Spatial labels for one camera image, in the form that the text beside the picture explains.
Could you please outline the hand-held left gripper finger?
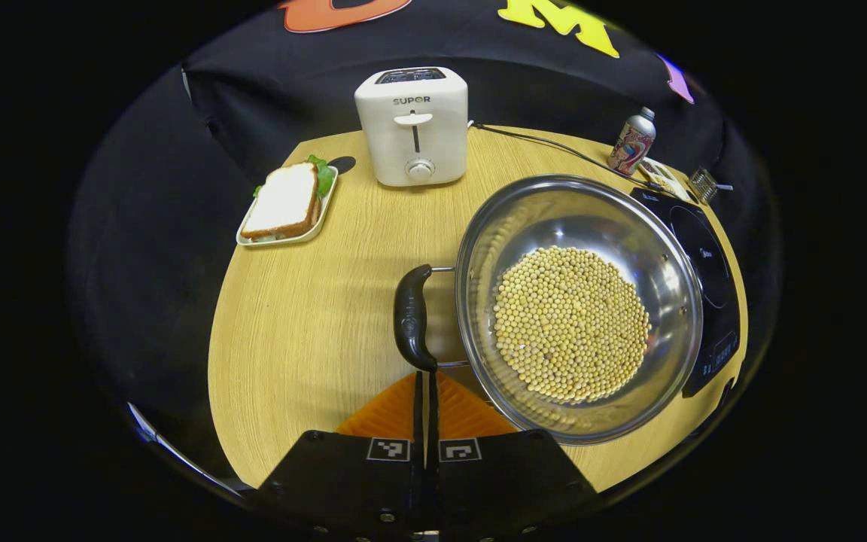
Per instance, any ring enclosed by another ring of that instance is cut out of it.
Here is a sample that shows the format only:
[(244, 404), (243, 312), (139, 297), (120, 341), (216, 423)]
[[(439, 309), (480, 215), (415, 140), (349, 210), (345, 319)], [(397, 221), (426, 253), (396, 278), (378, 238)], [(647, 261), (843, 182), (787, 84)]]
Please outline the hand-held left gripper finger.
[(413, 541), (427, 474), (420, 373), (382, 392), (386, 426), (367, 436), (306, 430), (256, 491), (266, 517), (306, 541)]
[(440, 436), (438, 376), (427, 375), (427, 525), (440, 541), (534, 541), (600, 504), (543, 429)]

